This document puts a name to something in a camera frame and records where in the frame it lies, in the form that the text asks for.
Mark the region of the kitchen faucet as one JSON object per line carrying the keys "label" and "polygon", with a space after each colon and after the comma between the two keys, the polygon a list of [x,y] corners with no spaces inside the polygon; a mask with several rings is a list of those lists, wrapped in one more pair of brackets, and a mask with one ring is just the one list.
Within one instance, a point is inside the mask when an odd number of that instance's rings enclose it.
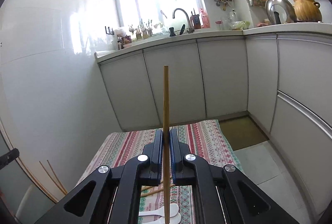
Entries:
{"label": "kitchen faucet", "polygon": [[175,20],[175,22],[177,22],[178,24],[180,22],[182,22],[183,24],[185,24],[185,29],[187,29],[187,33],[191,34],[195,31],[192,22],[187,14],[187,12],[182,9],[182,8],[176,8],[173,11],[172,14],[172,19]]}

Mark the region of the patterned red green tablecloth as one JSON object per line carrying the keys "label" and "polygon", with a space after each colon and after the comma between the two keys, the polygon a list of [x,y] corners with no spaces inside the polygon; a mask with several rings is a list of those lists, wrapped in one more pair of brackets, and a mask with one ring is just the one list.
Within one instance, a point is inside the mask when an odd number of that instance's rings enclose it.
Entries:
{"label": "patterned red green tablecloth", "polygon": [[[217,120],[205,120],[174,127],[178,140],[190,147],[190,152],[204,158],[211,165],[223,167],[227,164],[242,170],[240,161],[234,154],[228,140],[221,132]],[[142,153],[146,144],[155,139],[156,129],[112,133],[104,140],[95,156],[79,179],[82,182],[92,171],[101,165],[111,168],[122,166],[129,159]],[[179,206],[181,223],[195,223],[194,202],[190,186],[171,188],[171,202]]]}

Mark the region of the white rice paddle lower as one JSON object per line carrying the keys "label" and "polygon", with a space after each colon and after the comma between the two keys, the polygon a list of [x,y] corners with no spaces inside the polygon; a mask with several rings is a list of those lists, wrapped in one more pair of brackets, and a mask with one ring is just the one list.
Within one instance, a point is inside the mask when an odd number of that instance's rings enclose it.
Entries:
{"label": "white rice paddle lower", "polygon": [[[180,213],[177,213],[174,217],[171,217],[169,220],[169,224],[180,224],[182,219],[182,216]],[[151,221],[151,222],[146,222],[143,224],[165,224],[165,218],[164,217],[160,217],[159,219],[155,220],[155,221]]]}

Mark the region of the steel pot lid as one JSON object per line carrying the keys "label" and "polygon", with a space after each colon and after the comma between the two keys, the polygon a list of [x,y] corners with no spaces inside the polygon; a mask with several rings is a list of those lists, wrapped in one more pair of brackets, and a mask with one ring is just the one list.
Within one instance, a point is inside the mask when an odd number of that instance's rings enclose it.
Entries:
{"label": "steel pot lid", "polygon": [[265,9],[272,25],[297,22],[295,9],[288,0],[267,0]]}

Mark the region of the brown clay pot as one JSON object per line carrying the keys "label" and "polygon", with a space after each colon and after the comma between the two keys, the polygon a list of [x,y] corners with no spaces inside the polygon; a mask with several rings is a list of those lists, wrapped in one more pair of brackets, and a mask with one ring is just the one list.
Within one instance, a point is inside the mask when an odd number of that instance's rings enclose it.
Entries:
{"label": "brown clay pot", "polygon": [[315,0],[293,0],[294,10],[298,21],[319,22],[322,21],[320,3]]}

